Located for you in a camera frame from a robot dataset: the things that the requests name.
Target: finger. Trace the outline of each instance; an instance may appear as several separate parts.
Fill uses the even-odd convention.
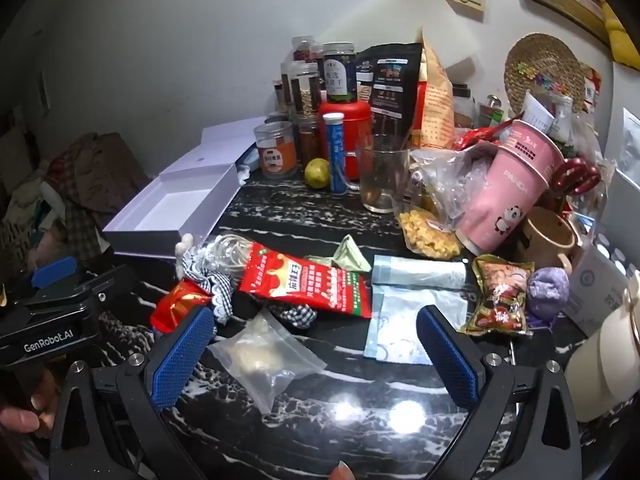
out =
[[[31,404],[38,411],[44,410],[55,396],[56,381],[51,372],[45,368],[40,384],[31,396]]]
[[[340,460],[338,467],[336,467],[329,475],[329,480],[356,480],[356,479],[355,479],[355,476],[353,476],[351,469],[349,469],[349,466],[347,466],[342,460]]]
[[[40,421],[35,413],[6,404],[0,406],[0,424],[18,433],[33,433],[40,427]]]
[[[50,438],[53,431],[53,423],[56,420],[56,410],[58,409],[58,396],[55,396],[47,409],[39,416],[40,427],[36,431],[36,436],[40,438]]]

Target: green cloth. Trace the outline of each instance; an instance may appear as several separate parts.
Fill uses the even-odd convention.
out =
[[[306,256],[307,260],[331,267],[333,264],[344,270],[355,270],[356,272],[371,272],[369,262],[362,256],[360,249],[356,245],[351,235],[346,235],[338,248],[335,250],[334,256],[327,258],[325,256]]]

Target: clear glass mug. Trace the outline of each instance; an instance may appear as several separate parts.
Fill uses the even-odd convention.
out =
[[[349,189],[360,192],[362,204],[374,213],[392,213],[393,200],[404,195],[409,180],[409,150],[399,149],[397,136],[373,134],[360,137],[355,152],[360,183],[350,182],[341,175]]]

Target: brown cloth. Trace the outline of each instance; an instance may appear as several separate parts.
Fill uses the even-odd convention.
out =
[[[59,170],[52,180],[65,202],[69,251],[86,262],[100,254],[95,228],[103,229],[149,179],[118,133],[85,134],[52,168]]]

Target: woven coaster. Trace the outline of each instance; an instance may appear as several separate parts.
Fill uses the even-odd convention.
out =
[[[515,113],[520,113],[527,90],[533,93],[537,86],[535,79],[518,70],[519,63],[526,63],[534,73],[564,85],[566,94],[574,99],[573,112],[580,111],[584,102],[584,75],[566,44],[548,34],[529,34],[511,47],[504,64],[504,88]]]

